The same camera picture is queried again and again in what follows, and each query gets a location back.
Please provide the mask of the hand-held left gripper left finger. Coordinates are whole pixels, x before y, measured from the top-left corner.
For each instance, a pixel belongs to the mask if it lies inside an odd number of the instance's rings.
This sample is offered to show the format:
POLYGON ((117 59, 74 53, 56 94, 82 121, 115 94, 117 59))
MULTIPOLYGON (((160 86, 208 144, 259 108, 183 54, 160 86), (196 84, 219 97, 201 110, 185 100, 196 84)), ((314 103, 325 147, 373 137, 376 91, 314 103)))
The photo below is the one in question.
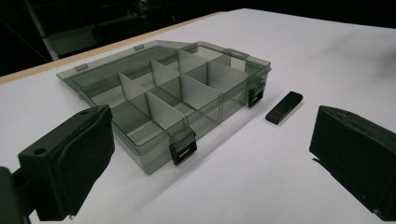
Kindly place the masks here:
POLYGON ((114 153, 111 120, 107 105, 80 111, 18 155, 25 211, 42 221, 78 213, 114 153))

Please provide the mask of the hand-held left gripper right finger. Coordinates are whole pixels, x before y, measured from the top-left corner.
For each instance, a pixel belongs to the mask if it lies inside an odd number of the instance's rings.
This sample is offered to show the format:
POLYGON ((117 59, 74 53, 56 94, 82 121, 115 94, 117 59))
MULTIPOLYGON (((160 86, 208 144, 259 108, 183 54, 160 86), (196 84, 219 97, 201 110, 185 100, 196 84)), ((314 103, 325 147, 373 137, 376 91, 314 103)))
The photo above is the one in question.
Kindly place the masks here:
POLYGON ((369 211, 396 221, 396 133, 322 105, 309 151, 369 211))

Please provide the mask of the small black rectangular block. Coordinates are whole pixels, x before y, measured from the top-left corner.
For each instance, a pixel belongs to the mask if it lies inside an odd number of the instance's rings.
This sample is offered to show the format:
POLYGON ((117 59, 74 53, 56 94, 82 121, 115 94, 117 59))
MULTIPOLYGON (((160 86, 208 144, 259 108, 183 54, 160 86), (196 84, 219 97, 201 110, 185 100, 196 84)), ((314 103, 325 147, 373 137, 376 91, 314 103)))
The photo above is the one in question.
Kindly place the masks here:
POLYGON ((303 99, 300 93, 290 91, 267 113, 265 119, 278 125, 303 99))

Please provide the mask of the clear grey plastic organizer box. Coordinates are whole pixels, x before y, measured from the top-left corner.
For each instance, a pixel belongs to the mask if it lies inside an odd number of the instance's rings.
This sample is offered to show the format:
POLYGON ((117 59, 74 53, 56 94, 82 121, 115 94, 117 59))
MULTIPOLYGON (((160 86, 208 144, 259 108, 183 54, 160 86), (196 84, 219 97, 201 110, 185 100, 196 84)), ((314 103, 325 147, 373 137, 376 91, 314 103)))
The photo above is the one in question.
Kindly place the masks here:
POLYGON ((263 97, 271 64, 206 42, 151 41, 59 74, 90 106, 109 105, 113 130, 148 175, 181 164, 197 141, 263 97))

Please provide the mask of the metal stand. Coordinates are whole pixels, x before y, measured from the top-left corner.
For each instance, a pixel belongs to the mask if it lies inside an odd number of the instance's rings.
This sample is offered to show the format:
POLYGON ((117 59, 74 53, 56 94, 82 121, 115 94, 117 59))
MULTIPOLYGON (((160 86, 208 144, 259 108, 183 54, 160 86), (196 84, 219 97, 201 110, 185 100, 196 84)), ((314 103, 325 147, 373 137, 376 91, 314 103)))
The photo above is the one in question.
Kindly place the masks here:
POLYGON ((23 0, 53 61, 99 46, 92 0, 23 0))

